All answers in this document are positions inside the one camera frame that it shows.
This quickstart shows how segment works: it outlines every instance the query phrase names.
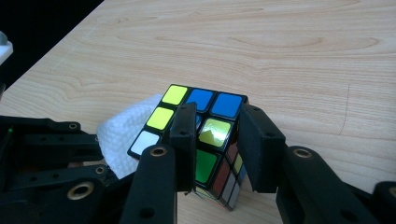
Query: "paper towel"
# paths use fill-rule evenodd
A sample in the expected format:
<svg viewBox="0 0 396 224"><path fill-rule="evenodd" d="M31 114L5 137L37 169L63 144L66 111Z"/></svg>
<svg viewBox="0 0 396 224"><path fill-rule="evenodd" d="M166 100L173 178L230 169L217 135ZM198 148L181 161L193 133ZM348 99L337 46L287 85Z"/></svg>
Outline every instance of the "paper towel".
<svg viewBox="0 0 396 224"><path fill-rule="evenodd" d="M102 154L118 179L136 170L138 160L130 157L127 151L162 98L160 94L153 95L98 126Z"/></svg>

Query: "wood grain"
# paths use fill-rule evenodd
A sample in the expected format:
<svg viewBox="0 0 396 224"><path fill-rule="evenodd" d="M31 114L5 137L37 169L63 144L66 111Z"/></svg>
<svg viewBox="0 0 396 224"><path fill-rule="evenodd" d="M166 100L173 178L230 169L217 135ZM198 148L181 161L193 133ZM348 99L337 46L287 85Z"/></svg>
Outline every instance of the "wood grain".
<svg viewBox="0 0 396 224"><path fill-rule="evenodd" d="M396 180L394 1L106 0L4 94L0 113L101 122L171 83L246 94L347 183ZM244 182L233 212L178 196L178 223L279 223Z"/></svg>

